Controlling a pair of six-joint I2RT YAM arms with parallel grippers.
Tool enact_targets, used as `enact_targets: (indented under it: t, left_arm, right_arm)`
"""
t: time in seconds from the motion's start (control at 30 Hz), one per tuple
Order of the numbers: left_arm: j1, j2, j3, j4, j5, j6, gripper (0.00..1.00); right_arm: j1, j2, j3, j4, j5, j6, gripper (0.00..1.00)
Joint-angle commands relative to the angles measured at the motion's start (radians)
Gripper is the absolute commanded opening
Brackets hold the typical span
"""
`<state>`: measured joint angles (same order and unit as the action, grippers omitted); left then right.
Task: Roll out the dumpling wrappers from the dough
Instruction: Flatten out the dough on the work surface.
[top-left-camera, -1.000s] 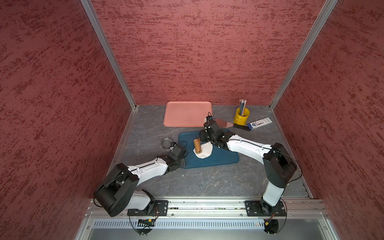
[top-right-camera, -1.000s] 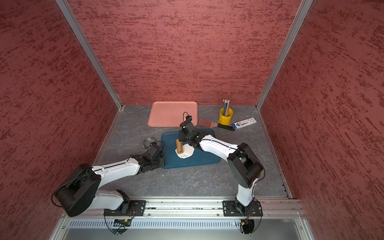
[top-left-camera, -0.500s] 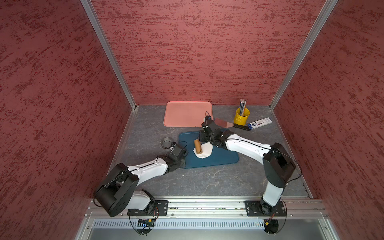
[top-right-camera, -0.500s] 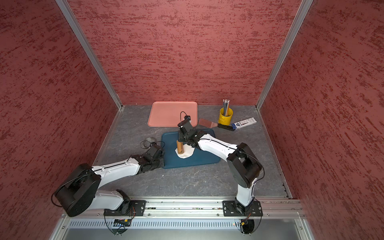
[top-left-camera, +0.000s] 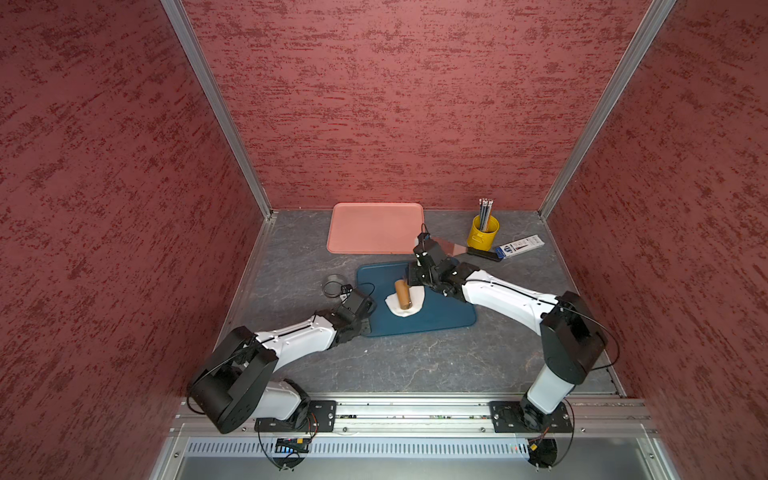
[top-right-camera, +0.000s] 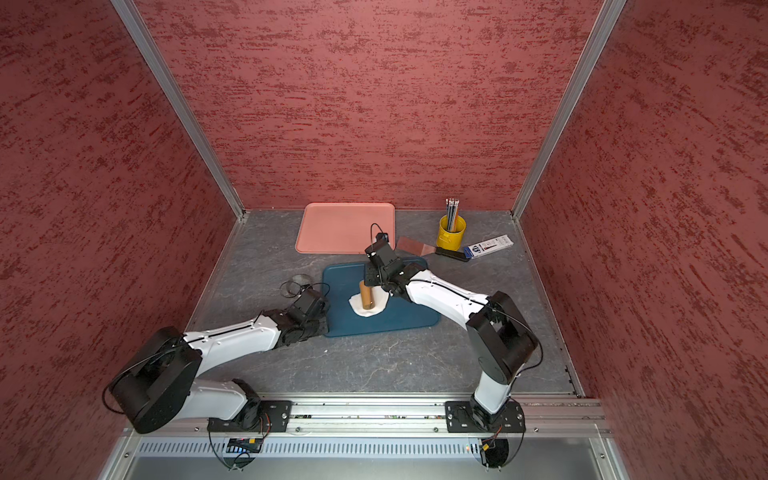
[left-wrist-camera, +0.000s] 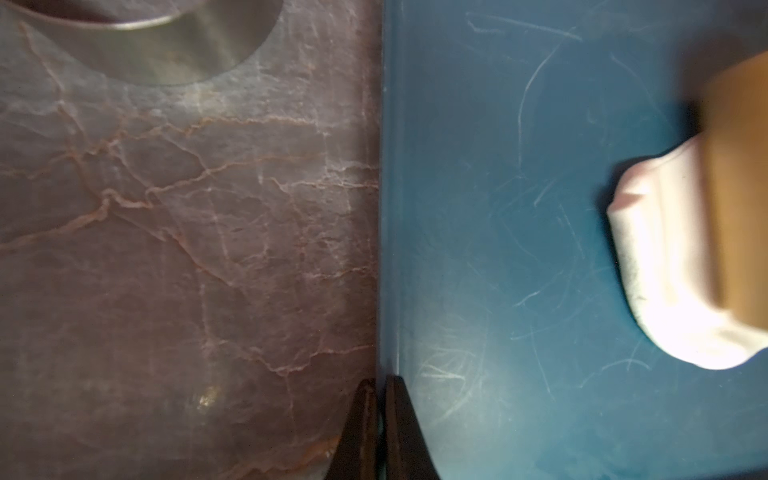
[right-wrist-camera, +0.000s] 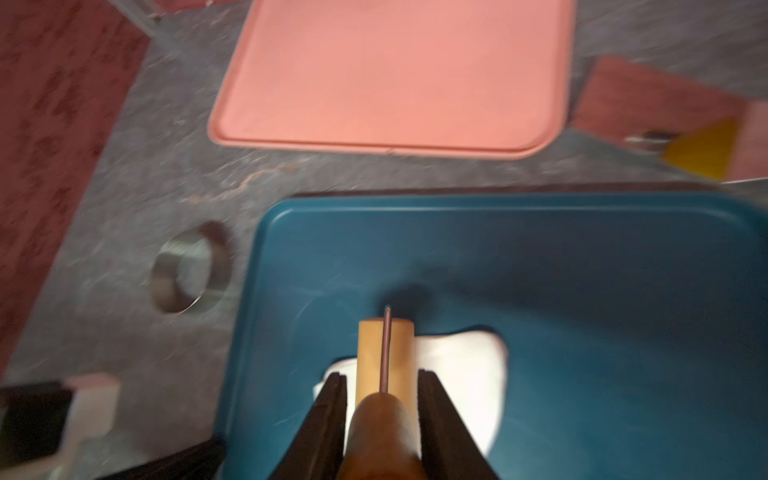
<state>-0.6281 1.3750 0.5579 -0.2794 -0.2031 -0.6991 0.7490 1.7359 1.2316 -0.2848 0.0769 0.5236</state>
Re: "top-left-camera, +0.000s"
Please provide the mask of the metal ring cutter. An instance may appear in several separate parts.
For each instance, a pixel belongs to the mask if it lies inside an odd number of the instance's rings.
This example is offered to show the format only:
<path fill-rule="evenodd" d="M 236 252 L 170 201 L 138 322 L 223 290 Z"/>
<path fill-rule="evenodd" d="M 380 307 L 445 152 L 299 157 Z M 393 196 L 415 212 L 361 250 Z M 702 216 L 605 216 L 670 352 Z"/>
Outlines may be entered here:
<path fill-rule="evenodd" d="M 345 276 L 330 274 L 324 279 L 321 290 L 327 298 L 338 298 L 345 293 L 345 286 L 348 284 L 349 281 Z"/>

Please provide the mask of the white dough piece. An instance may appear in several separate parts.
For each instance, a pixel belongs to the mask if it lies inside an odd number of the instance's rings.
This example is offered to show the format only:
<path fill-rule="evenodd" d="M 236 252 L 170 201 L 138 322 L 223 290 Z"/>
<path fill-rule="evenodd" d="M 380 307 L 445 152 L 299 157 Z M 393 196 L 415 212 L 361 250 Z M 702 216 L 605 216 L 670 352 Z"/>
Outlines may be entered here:
<path fill-rule="evenodd" d="M 389 311 L 397 317 L 409 317 L 417 314 L 423 307 L 425 301 L 425 289 L 423 286 L 413 286 L 408 289 L 408 298 L 410 299 L 410 307 L 404 309 L 401 306 L 401 298 L 398 292 L 390 294 L 385 299 L 385 304 Z"/>

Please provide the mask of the wooden rolling pin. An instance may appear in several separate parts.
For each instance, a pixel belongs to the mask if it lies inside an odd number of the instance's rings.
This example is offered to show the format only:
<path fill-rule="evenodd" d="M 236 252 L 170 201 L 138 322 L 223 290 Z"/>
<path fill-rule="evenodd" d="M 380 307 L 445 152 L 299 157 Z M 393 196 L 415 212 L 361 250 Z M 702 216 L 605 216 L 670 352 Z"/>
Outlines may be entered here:
<path fill-rule="evenodd" d="M 395 293 L 398 306 L 401 310 L 408 310 L 412 307 L 413 303 L 410 295 L 410 287 L 405 279 L 400 279 L 395 282 Z"/>

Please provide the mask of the teal tray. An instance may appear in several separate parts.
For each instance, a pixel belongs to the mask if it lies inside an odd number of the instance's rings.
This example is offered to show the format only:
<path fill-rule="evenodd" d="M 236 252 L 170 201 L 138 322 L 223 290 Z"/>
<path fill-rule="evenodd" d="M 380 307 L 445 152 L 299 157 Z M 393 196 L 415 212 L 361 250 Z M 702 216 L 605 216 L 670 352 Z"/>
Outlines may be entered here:
<path fill-rule="evenodd" d="M 393 315 L 387 308 L 385 299 L 395 293 L 396 281 L 406 280 L 408 264 L 409 261 L 370 264 L 357 270 L 357 283 L 364 291 L 371 288 L 371 297 L 376 302 L 376 309 L 370 317 L 369 337 L 463 328 L 476 322 L 476 312 L 471 304 L 446 298 L 425 288 L 424 305 L 417 314 L 409 317 Z"/>

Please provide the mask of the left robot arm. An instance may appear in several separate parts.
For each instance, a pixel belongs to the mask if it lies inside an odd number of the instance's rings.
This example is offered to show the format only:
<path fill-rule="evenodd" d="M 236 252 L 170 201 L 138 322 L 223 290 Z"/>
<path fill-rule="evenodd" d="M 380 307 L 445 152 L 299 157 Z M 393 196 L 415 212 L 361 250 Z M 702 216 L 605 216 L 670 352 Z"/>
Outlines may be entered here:
<path fill-rule="evenodd" d="M 275 380 L 273 374 L 368 333 L 375 309 L 371 295 L 344 286 L 336 307 L 316 311 L 296 324 L 262 332 L 235 328 L 189 382 L 188 409 L 207 417 L 221 434 L 249 420 L 282 431 L 318 431 L 310 396 L 296 382 Z"/>

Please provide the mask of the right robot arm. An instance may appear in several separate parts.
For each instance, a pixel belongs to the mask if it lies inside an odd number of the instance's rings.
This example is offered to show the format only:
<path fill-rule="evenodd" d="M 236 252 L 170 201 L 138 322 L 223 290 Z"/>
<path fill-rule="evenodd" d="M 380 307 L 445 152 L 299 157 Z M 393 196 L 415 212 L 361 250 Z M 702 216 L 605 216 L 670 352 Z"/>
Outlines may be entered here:
<path fill-rule="evenodd" d="M 544 294 L 463 262 L 430 234 L 418 235 L 408 280 L 447 298 L 480 306 L 525 326 L 541 339 L 544 366 L 520 401 L 526 428 L 543 431 L 564 399 L 582 384 L 608 345 L 602 325 L 571 291 Z"/>

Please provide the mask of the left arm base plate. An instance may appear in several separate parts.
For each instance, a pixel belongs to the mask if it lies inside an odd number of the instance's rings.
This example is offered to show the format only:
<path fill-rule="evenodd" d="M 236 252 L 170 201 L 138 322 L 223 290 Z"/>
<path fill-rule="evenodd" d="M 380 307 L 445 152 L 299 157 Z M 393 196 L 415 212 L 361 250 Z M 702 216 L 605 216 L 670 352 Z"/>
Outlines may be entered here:
<path fill-rule="evenodd" d="M 332 432 L 338 403 L 333 400 L 302 402 L 286 420 L 258 418 L 255 426 L 260 432 L 303 432 L 307 434 Z"/>

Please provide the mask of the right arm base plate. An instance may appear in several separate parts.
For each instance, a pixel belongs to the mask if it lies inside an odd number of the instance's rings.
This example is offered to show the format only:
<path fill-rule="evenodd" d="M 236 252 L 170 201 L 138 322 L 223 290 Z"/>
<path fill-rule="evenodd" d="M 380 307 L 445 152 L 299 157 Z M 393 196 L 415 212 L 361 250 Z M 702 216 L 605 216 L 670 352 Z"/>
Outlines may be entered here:
<path fill-rule="evenodd" d="M 572 433 L 572 415 L 565 402 L 561 402 L 550 414 L 544 414 L 523 401 L 491 401 L 490 418 L 496 433 L 541 435 L 547 433 Z"/>

